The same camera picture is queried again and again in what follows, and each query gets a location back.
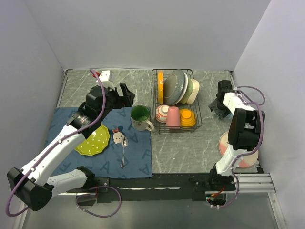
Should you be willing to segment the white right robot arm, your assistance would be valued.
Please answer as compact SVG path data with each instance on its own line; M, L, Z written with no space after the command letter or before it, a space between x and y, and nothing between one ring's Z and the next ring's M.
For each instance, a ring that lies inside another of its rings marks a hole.
M209 187L213 190L221 189L225 185L223 176L231 176L237 163L244 156L254 154L263 141L265 114L261 106L265 103L265 96L259 89L245 86L261 94L263 101L258 103L250 99L242 88L233 88L229 80L221 80L218 82L216 99L209 104L210 110L219 119L233 115L228 131L228 147L215 164L217 174L208 179Z

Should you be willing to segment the orange bowl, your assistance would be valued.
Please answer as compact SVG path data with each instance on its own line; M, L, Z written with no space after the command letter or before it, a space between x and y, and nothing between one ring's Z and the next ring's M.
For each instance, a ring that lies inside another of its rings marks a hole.
M190 128L195 126L196 117L193 111L189 109L180 109L180 122L182 128Z

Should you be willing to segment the teal rim white plate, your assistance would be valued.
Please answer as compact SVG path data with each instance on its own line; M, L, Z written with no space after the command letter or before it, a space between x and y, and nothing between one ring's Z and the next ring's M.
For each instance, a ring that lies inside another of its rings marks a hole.
M185 84L184 84L184 87L183 87L183 91L179 97L179 102L182 103L182 104L185 104L185 95L186 95L186 92L188 90L188 84L189 84L189 77L186 73L184 73L185 75Z

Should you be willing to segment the cream square cartoon dish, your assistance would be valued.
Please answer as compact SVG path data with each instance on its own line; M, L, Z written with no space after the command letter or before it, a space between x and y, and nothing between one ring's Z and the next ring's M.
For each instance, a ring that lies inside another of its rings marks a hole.
M187 100L187 104L193 104L200 90L200 83L196 79L190 79L193 83L193 90Z

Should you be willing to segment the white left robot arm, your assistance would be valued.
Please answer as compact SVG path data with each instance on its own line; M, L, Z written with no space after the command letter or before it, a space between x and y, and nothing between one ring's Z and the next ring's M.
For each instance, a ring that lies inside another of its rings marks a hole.
M17 196L27 208L42 209L52 197L72 190L84 192L94 188L95 174L84 166L53 177L58 165L83 143L113 109L131 107L135 98L126 84L121 83L123 95L116 89L95 86L86 95L86 100L67 121L54 140L32 161L21 169L13 167L8 173L11 195Z

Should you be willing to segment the green square panda dish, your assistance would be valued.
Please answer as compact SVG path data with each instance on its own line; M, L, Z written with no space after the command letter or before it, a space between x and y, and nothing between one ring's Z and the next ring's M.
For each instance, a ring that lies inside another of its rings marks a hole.
M192 79L192 78L188 79L187 90L186 90L183 98L181 99L180 103L185 104L187 102L187 100L189 99L191 93L193 92L193 82L194 82L194 79Z

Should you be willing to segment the pink plastic cup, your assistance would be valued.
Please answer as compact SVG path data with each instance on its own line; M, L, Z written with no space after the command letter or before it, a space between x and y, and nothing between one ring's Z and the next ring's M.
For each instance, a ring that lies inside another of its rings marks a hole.
M179 108L176 106L169 107L166 119L166 126L171 129L178 129L180 128L180 124L181 122Z

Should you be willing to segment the red white patterned dish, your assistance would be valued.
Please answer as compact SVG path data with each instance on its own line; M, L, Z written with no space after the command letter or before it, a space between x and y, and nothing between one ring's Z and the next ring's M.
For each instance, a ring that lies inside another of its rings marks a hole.
M165 124L167 119L169 106L162 104L156 108L156 120Z

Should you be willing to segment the blue floral plate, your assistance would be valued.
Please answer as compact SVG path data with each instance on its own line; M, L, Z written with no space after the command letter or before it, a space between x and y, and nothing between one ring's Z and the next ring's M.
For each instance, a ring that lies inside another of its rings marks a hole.
M165 80L163 103L166 105L175 105L179 103L179 97L185 84L184 71L174 70Z

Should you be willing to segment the orange polka dot plate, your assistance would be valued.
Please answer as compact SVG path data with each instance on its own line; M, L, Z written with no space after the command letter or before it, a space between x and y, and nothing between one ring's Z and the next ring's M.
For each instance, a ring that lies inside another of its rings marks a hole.
M157 90L158 90L158 103L163 104L163 71L160 70L157 75Z

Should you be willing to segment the light blue mug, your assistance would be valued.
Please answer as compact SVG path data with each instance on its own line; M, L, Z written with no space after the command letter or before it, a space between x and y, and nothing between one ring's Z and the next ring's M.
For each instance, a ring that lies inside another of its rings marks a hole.
M229 114L229 115L226 117L226 119L232 119L232 117L233 117L233 114Z

